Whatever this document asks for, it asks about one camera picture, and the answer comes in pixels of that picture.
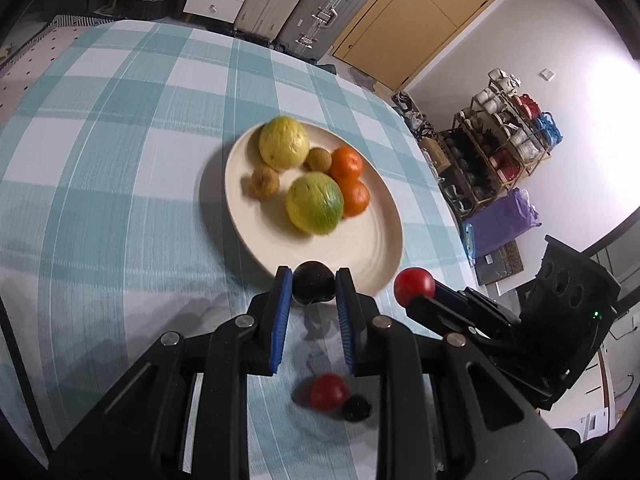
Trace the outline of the small yellow brown fruit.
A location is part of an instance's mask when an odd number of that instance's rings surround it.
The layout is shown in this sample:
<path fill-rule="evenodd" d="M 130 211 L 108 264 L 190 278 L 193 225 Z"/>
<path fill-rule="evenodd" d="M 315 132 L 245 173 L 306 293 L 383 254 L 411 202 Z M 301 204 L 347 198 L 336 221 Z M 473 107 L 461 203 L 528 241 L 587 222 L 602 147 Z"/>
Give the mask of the small yellow brown fruit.
<path fill-rule="evenodd" d="M 277 194 L 279 188 L 279 174 L 268 166 L 257 167 L 250 176 L 250 192 L 258 200 L 266 200 Z"/>

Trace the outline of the cream oval plate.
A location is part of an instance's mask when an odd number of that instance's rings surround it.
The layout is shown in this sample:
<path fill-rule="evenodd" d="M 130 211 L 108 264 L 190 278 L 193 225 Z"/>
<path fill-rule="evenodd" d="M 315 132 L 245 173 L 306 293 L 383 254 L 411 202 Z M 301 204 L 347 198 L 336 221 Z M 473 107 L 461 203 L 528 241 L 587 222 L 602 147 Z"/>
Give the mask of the cream oval plate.
<path fill-rule="evenodd" d="M 349 217 L 338 183 L 302 166 L 279 174 L 277 191 L 259 198 L 250 178 L 265 162 L 259 151 L 260 125 L 235 140 L 224 167 L 224 200 L 240 240 L 269 273 L 317 260 L 336 271 L 349 268 L 360 292 L 374 296 L 399 269 L 404 232 L 390 189 L 365 159 L 358 181 L 369 203 Z"/>

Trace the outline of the purple bag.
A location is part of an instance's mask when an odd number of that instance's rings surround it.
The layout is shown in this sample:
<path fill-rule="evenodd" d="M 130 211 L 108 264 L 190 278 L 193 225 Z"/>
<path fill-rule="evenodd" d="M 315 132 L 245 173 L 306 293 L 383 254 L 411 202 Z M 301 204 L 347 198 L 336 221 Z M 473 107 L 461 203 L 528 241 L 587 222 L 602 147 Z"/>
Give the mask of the purple bag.
<path fill-rule="evenodd" d="M 474 261 L 538 226 L 542 223 L 528 192 L 514 188 L 462 222 L 462 242 Z"/>

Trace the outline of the small dark plum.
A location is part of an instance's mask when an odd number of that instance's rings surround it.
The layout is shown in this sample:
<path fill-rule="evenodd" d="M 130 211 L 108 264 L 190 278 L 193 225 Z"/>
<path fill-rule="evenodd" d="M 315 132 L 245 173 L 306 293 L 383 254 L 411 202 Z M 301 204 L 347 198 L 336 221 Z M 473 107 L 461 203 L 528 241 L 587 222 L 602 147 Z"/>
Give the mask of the small dark plum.
<path fill-rule="evenodd" d="M 341 415 L 346 422 L 363 422 L 371 413 L 371 402 L 361 394 L 350 396 L 341 407 Z"/>

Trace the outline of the large orange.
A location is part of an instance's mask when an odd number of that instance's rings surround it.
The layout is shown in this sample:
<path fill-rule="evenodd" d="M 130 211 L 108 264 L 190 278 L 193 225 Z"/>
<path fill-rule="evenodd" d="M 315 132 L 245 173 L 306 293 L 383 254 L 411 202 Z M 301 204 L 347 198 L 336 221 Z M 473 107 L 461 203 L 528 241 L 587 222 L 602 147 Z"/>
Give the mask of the large orange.
<path fill-rule="evenodd" d="M 369 189 L 358 179 L 342 179 L 337 183 L 344 200 L 343 216 L 352 218 L 362 214 L 370 203 Z"/>

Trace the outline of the wooden door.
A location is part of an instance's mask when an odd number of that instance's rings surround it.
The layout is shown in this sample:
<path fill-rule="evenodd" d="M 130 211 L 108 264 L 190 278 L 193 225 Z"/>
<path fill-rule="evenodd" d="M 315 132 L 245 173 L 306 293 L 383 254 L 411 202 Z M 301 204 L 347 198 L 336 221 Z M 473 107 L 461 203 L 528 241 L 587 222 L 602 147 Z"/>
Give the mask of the wooden door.
<path fill-rule="evenodd" d="M 402 90 L 495 0 L 368 0 L 333 51 L 390 90 Z"/>

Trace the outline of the teal checked tablecloth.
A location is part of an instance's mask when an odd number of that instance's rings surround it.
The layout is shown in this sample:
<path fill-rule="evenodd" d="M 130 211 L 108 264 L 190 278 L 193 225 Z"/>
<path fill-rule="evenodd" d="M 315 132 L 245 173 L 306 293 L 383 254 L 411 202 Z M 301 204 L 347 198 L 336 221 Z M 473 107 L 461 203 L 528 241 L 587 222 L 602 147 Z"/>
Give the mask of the teal checked tablecloth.
<path fill-rule="evenodd" d="M 404 266 L 475 283 L 398 114 L 318 67 L 119 21 L 41 40 L 1 90 L 22 97 L 1 133 L 1 297 L 53 444 L 162 333 L 208 333 L 270 286 L 232 226 L 224 162 L 274 116 L 327 128 L 372 162 L 398 206 Z"/>

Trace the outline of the silver suitcase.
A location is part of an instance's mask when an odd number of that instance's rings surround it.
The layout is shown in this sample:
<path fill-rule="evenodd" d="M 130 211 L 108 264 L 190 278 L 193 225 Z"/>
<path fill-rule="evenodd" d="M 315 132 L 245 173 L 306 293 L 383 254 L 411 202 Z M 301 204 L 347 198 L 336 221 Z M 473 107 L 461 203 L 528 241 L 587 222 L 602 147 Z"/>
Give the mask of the silver suitcase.
<path fill-rule="evenodd" d="M 366 1 L 299 0 L 274 40 L 274 48 L 317 64 Z"/>

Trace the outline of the brown kiwi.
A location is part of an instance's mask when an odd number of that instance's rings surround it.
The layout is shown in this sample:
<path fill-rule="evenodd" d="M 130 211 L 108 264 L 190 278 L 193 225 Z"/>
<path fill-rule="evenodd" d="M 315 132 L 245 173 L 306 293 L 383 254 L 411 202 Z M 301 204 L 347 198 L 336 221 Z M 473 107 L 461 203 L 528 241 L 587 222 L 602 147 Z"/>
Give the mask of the brown kiwi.
<path fill-rule="evenodd" d="M 322 172 L 328 174 L 332 166 L 332 155 L 325 148 L 312 148 L 305 160 L 305 166 L 310 171 Z"/>

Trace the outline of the green yellow round fruit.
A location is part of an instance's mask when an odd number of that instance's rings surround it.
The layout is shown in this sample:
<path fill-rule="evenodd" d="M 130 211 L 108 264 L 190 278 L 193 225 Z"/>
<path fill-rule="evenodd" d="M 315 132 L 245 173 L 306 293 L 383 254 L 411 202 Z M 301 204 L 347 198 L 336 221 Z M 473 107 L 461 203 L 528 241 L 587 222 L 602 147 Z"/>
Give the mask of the green yellow round fruit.
<path fill-rule="evenodd" d="M 297 229 L 309 235 L 332 233 L 343 218 L 340 187 L 327 174 L 311 171 L 297 178 L 285 196 L 285 210 Z"/>

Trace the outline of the pale yellow round fruit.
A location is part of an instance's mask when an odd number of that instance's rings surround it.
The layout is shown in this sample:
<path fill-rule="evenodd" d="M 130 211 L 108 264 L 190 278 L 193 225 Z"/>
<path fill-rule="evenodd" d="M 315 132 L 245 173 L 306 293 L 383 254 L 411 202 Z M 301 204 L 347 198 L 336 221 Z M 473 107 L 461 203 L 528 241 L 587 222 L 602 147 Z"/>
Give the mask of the pale yellow round fruit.
<path fill-rule="evenodd" d="M 302 166 L 308 156 L 308 133 L 297 119 L 278 116 L 260 129 L 258 148 L 262 161 L 272 169 L 293 169 Z"/>

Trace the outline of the small orange on plate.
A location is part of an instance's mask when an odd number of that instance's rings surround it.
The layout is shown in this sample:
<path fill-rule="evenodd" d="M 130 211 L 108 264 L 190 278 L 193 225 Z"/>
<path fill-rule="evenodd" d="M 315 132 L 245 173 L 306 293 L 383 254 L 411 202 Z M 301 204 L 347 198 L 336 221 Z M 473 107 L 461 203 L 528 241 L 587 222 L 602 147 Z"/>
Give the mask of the small orange on plate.
<path fill-rule="evenodd" d="M 332 164 L 329 175 L 334 180 L 357 180 L 362 173 L 362 158 L 348 146 L 337 148 L 331 154 Z"/>

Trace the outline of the shoe rack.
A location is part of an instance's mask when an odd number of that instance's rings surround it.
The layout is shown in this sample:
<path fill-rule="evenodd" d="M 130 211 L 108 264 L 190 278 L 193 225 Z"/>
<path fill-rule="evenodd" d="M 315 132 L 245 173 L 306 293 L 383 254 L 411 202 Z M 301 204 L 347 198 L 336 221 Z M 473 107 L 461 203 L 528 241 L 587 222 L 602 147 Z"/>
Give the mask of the shoe rack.
<path fill-rule="evenodd" d="M 521 92 L 521 81 L 495 68 L 487 86 L 435 140 L 449 160 L 442 194 L 464 220 L 531 176 L 563 136 L 552 114 Z"/>

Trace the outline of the red tomato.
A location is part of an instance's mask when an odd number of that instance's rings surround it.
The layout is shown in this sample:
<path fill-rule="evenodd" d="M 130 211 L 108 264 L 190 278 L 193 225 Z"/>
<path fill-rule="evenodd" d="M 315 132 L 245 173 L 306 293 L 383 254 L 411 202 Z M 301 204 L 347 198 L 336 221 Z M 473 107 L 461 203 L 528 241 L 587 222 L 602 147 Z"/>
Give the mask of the red tomato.
<path fill-rule="evenodd" d="M 341 376 L 324 374 L 312 383 L 309 402 L 314 410 L 329 413 L 340 408 L 349 397 L 348 385 Z"/>
<path fill-rule="evenodd" d="M 432 274 L 425 269 L 412 266 L 400 271 L 394 281 L 394 296 L 401 307 L 418 297 L 435 297 L 435 280 Z"/>

